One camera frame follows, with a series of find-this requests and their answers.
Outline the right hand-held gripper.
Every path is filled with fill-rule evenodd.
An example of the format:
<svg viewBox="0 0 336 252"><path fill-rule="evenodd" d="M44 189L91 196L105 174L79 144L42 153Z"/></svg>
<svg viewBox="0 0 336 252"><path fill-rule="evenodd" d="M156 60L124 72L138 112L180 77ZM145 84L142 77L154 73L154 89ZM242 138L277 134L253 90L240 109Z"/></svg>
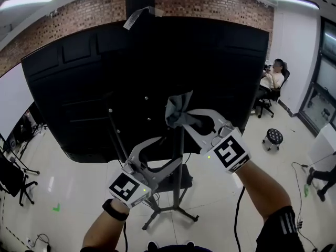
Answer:
<svg viewBox="0 0 336 252"><path fill-rule="evenodd" d="M190 125L183 125L196 144L202 149L201 155L216 166L223 166L227 173L233 174L249 159L250 152L238 128L232 129L232 124L221 114L212 109L194 109L187 112L190 115L210 117L214 129L207 135L199 134Z"/></svg>

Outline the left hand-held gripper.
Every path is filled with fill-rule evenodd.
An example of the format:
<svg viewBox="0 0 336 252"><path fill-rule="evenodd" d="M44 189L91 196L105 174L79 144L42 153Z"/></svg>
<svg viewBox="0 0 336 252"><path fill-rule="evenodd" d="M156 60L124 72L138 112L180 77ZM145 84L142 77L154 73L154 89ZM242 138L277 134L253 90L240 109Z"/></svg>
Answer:
<svg viewBox="0 0 336 252"><path fill-rule="evenodd" d="M130 209L152 196L153 190L156 190L159 184L182 162L182 156L179 156L158 169L147 167L145 169L146 179L132 168L131 164L141 167L140 152L160 139L161 137L150 138L136 145L128 158L129 163L116 170L107 185L110 194Z"/></svg>

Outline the grey cloth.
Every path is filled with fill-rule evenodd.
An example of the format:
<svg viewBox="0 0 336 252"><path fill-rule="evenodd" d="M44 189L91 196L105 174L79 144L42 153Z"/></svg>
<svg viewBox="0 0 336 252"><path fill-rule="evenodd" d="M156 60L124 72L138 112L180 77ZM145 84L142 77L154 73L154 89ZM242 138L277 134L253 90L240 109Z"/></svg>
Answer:
<svg viewBox="0 0 336 252"><path fill-rule="evenodd" d="M193 90L170 96L165 108L165 121L168 127L177 128L183 125L197 125L201 127L202 122L187 113L187 107L190 102Z"/></svg>

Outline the black TV stand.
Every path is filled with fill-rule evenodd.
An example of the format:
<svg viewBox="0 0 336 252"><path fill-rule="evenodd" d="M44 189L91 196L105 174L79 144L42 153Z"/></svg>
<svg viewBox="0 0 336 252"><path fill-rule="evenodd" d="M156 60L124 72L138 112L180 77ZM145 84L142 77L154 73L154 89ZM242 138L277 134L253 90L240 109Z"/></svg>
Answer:
<svg viewBox="0 0 336 252"><path fill-rule="evenodd" d="M131 14L135 13L137 10L141 10L144 7L154 7L155 0L125 0L126 16L129 18ZM150 216L149 220L142 227L143 230L147 230L152 221L162 212L166 211L177 211L182 215L190 218L192 221L198 221L199 216L193 216L187 213L184 209L180 207L180 203L187 192L186 187L181 193L182 178L186 177L188 181L192 180L189 175L187 166L183 163L183 152L184 152L184 129L179 127L174 130L174 145L173 145L173 159L176 159L176 168L173 172L165 176L165 180L172 180L172 185L170 190L173 191L173 205L169 207L159 207L159 204L155 201L154 196L150 196L146 202L149 207L153 209L153 214Z"/></svg>

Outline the person's right forearm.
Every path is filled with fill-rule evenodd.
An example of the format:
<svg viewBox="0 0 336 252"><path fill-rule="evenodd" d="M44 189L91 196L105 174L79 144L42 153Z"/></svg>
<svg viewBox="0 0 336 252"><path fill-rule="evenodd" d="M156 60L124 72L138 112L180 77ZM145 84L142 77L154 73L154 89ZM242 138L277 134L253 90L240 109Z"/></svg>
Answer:
<svg viewBox="0 0 336 252"><path fill-rule="evenodd" d="M236 174L264 221L276 211L291 205L285 189L252 160L247 161Z"/></svg>

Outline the person's left forearm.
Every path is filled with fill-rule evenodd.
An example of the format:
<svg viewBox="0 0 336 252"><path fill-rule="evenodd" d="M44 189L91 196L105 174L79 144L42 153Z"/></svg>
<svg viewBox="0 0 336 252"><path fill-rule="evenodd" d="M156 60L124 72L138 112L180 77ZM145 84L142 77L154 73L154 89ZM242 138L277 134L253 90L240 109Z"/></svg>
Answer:
<svg viewBox="0 0 336 252"><path fill-rule="evenodd" d="M118 221L103 210L85 234L80 252L114 252L125 221Z"/></svg>

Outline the black round stool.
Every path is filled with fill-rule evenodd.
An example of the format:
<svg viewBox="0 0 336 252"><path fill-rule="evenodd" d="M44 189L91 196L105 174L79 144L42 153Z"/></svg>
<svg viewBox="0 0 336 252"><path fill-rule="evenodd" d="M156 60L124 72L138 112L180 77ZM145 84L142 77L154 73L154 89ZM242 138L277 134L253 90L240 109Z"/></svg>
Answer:
<svg viewBox="0 0 336 252"><path fill-rule="evenodd" d="M270 146L267 148L267 151L270 151L273 146L275 146L276 149L279 150L283 140L284 140L283 135L279 130L270 128L267 130L266 136L262 140L262 144L265 144L266 141L270 143Z"/></svg>

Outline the person's dark trousers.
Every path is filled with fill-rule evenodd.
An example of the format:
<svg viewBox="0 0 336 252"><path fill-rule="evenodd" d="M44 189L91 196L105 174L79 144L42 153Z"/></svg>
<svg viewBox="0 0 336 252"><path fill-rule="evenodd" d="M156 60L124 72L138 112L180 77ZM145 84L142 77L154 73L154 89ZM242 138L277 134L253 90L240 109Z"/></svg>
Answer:
<svg viewBox="0 0 336 252"><path fill-rule="evenodd" d="M189 241L184 245L168 245L159 247L156 242L150 241L144 252L212 252L211 250L197 246L194 242Z"/></svg>

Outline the black office chair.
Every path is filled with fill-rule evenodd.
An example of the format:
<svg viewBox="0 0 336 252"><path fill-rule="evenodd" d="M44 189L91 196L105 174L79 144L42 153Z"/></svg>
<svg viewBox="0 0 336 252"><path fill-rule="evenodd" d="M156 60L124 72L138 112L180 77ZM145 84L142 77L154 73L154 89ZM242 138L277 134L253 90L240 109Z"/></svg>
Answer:
<svg viewBox="0 0 336 252"><path fill-rule="evenodd" d="M27 189L33 185L38 185L36 181L27 183L28 175L16 164L15 160L11 158L8 160L6 157L0 156L0 191L5 191L12 197L19 194L19 204L22 203L23 195L26 195L32 205L35 202L29 196Z"/></svg>
<svg viewBox="0 0 336 252"><path fill-rule="evenodd" d="M260 111L257 116L259 119L262 116L263 110L267 110L270 113L271 117L274 117L274 112L270 109L270 107L272 106L271 101L277 102L277 100L280 98L281 88L290 76L290 72L288 71L288 69L285 70L283 76L284 81L277 89L269 89L264 86L259 86L259 90L262 91L262 94L257 95L251 114L255 114L256 109L259 107Z"/></svg>

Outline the black television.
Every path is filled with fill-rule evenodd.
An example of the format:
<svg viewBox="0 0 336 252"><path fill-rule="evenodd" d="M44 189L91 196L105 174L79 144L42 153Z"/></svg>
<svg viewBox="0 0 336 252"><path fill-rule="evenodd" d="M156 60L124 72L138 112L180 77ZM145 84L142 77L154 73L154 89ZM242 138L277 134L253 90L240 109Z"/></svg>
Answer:
<svg viewBox="0 0 336 252"><path fill-rule="evenodd" d="M108 163L158 136L143 155L169 160L168 98L191 92L190 110L216 110L244 130L268 39L264 30L222 20L144 13L130 29L116 22L53 41L22 67L39 112L73 161Z"/></svg>

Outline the white panel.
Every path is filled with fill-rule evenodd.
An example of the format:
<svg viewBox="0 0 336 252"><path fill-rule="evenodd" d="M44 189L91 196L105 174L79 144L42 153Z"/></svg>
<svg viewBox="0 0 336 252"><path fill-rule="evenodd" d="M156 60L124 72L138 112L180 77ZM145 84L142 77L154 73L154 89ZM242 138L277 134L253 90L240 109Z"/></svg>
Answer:
<svg viewBox="0 0 336 252"><path fill-rule="evenodd" d="M318 171L330 171L336 166L336 130L325 125L308 152L312 166Z"/></svg>

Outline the black t-shirt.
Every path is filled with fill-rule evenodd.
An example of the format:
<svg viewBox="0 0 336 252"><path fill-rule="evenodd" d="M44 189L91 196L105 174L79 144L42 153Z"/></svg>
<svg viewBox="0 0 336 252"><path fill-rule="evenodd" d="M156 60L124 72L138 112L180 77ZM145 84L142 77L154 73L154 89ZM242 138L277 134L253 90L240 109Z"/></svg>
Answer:
<svg viewBox="0 0 336 252"><path fill-rule="evenodd" d="M305 252L295 226L292 206L285 206L271 214L256 242L256 252Z"/></svg>

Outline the grey tape strip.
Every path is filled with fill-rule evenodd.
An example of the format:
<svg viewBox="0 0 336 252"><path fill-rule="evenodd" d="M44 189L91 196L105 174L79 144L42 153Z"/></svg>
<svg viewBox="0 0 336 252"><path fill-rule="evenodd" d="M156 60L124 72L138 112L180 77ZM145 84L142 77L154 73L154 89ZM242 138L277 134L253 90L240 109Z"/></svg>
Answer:
<svg viewBox="0 0 336 252"><path fill-rule="evenodd" d="M156 8L156 7L152 7L152 6L147 6L147 7L144 7L142 9L137 9L126 20L126 22L123 25L123 28L125 28L126 30L130 30L132 28L132 26L134 25L134 23L137 21L137 19L140 17L140 15L144 11L148 11L149 14L151 14L151 15L153 15L155 17L162 17L164 15L164 11L163 10L161 10L159 8Z"/></svg>

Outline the black framed glass door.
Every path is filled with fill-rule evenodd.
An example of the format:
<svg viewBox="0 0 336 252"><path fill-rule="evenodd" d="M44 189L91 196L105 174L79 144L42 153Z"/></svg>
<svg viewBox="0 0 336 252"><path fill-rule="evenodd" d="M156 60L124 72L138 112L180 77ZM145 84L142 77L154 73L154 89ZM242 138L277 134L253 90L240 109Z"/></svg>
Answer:
<svg viewBox="0 0 336 252"><path fill-rule="evenodd" d="M318 53L298 118L313 134L325 125L336 129L336 23L321 17Z"/></svg>

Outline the white projection screen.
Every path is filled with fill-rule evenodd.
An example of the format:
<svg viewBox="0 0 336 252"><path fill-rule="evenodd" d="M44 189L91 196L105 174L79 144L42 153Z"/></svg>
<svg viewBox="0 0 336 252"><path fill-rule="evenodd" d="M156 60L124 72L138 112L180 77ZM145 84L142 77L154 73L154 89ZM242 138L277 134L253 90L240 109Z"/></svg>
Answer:
<svg viewBox="0 0 336 252"><path fill-rule="evenodd" d="M0 77L0 135L7 139L34 99L21 64Z"/></svg>

